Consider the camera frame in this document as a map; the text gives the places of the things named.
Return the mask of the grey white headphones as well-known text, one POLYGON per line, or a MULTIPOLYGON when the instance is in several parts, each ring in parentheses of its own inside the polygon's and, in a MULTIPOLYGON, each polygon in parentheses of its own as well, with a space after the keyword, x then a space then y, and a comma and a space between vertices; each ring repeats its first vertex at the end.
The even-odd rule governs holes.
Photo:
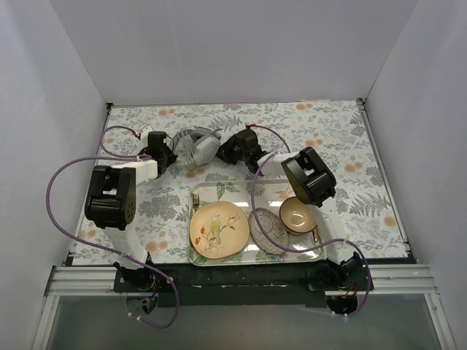
POLYGON ((175 134, 172 142, 175 151, 182 142, 185 149, 185 167, 194 170, 204 164, 210 163, 220 147, 220 129, 205 127, 184 128, 175 134))

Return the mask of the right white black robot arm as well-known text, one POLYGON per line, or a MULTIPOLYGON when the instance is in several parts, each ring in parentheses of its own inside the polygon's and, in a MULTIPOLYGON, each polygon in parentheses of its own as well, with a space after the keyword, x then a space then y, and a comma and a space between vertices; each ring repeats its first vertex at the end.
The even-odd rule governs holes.
POLYGON ((363 268, 363 255, 347 240, 336 207, 336 178, 312 147, 299 152, 278 153, 262 150, 258 137, 250 126, 233 135, 217 151, 217 157, 229 164, 242 161, 255 175, 286 176, 297 199, 311 210, 325 248, 330 285, 350 288, 363 268))

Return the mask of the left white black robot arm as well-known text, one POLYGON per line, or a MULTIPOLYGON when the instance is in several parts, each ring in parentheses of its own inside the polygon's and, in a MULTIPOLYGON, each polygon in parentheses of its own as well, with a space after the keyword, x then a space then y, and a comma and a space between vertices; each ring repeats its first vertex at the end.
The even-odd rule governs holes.
POLYGON ((147 134, 147 146, 139 155, 149 156, 148 160, 95 166, 85 201, 85 217, 103 230, 112 248, 122 257, 114 266, 125 282, 141 292, 154 286, 155 273, 139 265, 149 262, 149 253, 136 232, 136 188, 157 179, 175 163, 177 156, 166 144, 167 138, 164 131, 147 134))

